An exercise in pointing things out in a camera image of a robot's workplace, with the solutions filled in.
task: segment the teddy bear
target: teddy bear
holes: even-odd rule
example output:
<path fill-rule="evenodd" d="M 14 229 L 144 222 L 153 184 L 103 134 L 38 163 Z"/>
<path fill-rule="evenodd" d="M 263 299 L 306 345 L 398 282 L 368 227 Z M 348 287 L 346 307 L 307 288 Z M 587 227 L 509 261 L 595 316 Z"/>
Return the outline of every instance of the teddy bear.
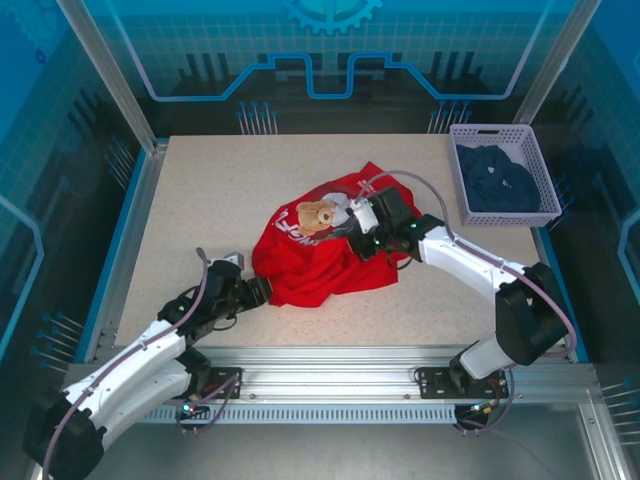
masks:
<path fill-rule="evenodd" d="M 332 192 L 317 202 L 300 202 L 298 212 L 298 231 L 308 237 L 329 227 L 342 225 L 349 219 L 347 207 L 349 198 L 346 194 Z"/>

